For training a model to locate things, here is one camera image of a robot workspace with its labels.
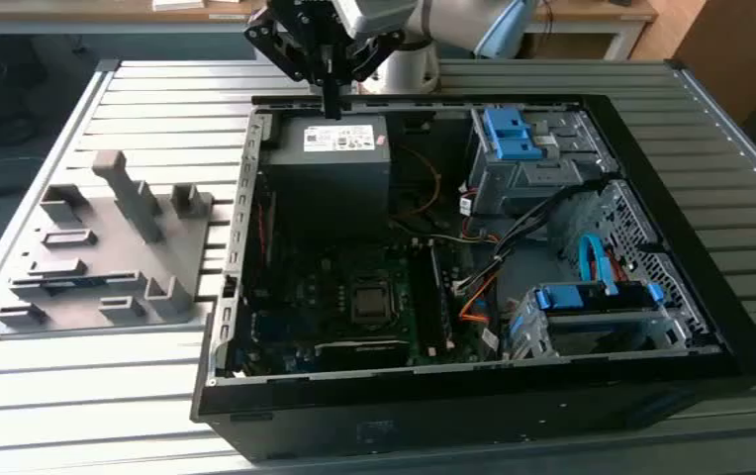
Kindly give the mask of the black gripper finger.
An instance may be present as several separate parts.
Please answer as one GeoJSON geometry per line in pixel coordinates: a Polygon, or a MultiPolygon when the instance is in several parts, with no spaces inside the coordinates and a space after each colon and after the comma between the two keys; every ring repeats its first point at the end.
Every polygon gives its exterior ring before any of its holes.
{"type": "Polygon", "coordinates": [[[332,118],[332,80],[328,71],[328,56],[322,44],[317,41],[316,21],[297,20],[286,27],[288,36],[277,28],[274,19],[253,21],[245,31],[246,39],[268,59],[297,82],[305,80],[317,86],[321,93],[324,116],[332,118]]]}
{"type": "Polygon", "coordinates": [[[342,114],[341,88],[353,82],[362,82],[373,74],[404,40],[404,31],[396,30],[369,39],[361,47],[356,46],[352,38],[333,44],[329,58],[329,117],[332,119],[340,119],[342,114]]]}

